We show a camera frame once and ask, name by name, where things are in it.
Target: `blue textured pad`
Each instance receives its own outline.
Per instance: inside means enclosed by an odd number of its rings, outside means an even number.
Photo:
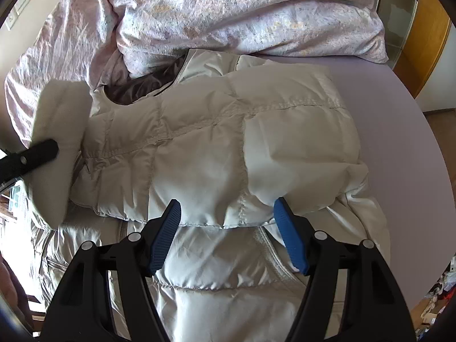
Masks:
[[[306,245],[296,231],[291,217],[280,199],[274,202],[274,218],[293,266],[301,273],[307,274],[309,263],[306,258]]]
[[[149,270],[152,274],[163,267],[180,222],[181,204],[175,201],[150,248]]]

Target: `down jacket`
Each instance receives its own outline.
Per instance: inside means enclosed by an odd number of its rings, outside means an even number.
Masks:
[[[26,180],[33,275],[47,305],[82,242],[118,242],[173,198],[181,225],[148,280],[172,341],[285,340],[307,278],[274,223],[280,196],[315,229],[348,243],[368,237],[389,260],[386,219],[327,68],[190,50],[172,84],[128,106],[102,89],[92,103],[82,87],[61,86],[42,93],[32,135],[54,138],[61,154]],[[50,192],[44,176],[57,174],[63,185]],[[116,328],[128,337],[116,279]],[[327,336],[337,333],[345,282],[340,271]]]

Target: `electrical outlet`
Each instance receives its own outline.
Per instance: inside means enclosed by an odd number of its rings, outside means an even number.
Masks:
[[[16,13],[16,10],[13,8],[5,20],[6,28],[9,31],[11,31],[11,28],[13,28],[13,25],[14,25],[14,23],[16,23],[16,20],[17,20],[17,13]]]

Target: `wooden floor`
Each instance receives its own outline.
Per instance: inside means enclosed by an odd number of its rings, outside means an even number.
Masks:
[[[439,143],[456,197],[456,111],[426,115],[426,119]]]

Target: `wall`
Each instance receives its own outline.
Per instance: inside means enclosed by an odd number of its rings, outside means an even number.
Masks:
[[[456,108],[455,26],[451,26],[442,55],[416,101],[422,111]]]
[[[48,14],[59,0],[31,0],[11,31],[5,25],[0,29],[0,146],[17,149],[21,143],[11,125],[6,110],[5,78],[20,55],[34,44]]]

